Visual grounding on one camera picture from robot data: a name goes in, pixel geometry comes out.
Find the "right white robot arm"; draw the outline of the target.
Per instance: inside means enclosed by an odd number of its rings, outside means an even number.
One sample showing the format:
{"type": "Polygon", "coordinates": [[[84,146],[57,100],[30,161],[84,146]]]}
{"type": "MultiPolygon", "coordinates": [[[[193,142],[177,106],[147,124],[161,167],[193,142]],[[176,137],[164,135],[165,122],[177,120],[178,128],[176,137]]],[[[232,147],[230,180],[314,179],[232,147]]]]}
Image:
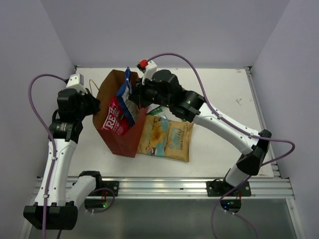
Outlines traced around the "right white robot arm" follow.
{"type": "Polygon", "coordinates": [[[272,134],[266,129],[247,128],[227,116],[223,117],[218,110],[211,110],[204,96],[184,89],[171,71],[159,70],[151,79],[137,79],[129,100],[142,108],[151,104],[167,107],[177,118],[202,126],[237,148],[241,156],[220,186],[226,195],[234,195],[247,177],[259,173],[269,149],[266,139],[272,134]]]}

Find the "pink Real chips bag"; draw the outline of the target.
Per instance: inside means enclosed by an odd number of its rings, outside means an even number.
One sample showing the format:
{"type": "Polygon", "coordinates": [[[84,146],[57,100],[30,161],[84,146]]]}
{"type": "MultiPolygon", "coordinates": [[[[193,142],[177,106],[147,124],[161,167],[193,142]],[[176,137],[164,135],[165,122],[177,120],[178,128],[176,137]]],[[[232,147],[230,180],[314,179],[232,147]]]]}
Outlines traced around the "pink Real chips bag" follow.
{"type": "Polygon", "coordinates": [[[124,135],[130,129],[128,119],[116,97],[110,99],[108,114],[101,129],[112,131],[117,135],[124,135]]]}

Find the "blue Doritos chips bag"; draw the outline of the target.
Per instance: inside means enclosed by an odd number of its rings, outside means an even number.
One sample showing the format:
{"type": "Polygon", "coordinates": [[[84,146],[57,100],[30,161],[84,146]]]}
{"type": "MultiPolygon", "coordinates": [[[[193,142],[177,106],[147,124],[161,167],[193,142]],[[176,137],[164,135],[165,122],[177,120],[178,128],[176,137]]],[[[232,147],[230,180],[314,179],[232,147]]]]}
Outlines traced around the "blue Doritos chips bag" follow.
{"type": "Polygon", "coordinates": [[[139,108],[138,106],[129,99],[129,96],[134,91],[134,86],[131,82],[131,70],[129,67],[125,70],[125,80],[117,91],[117,99],[121,105],[121,108],[124,112],[125,117],[127,117],[129,125],[133,126],[138,120],[139,108]]]}

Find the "red paper bag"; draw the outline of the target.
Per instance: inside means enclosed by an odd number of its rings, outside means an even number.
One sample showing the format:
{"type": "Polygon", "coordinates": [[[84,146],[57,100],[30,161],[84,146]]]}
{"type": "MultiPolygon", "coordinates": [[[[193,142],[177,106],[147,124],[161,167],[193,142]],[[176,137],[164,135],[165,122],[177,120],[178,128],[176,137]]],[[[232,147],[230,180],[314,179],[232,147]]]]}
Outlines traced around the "red paper bag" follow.
{"type": "Polygon", "coordinates": [[[135,157],[148,109],[138,109],[137,121],[130,125],[117,98],[124,82],[124,71],[113,69],[107,75],[97,93],[100,111],[93,115],[93,125],[113,154],[135,157]]]}

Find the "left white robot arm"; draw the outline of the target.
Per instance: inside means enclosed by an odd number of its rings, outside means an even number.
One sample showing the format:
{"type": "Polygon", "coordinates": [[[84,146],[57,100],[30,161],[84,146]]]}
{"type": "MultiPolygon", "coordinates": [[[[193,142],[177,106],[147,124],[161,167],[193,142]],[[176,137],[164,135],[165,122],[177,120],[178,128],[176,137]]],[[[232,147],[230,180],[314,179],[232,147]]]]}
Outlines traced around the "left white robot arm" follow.
{"type": "Polygon", "coordinates": [[[100,110],[99,100],[88,89],[69,88],[58,93],[57,104],[49,126],[48,159],[42,183],[33,205],[25,206],[23,211],[23,216],[38,230],[72,230],[86,197],[99,195],[104,189],[98,171],[83,171],[75,185],[66,189],[82,121],[100,110]]]}

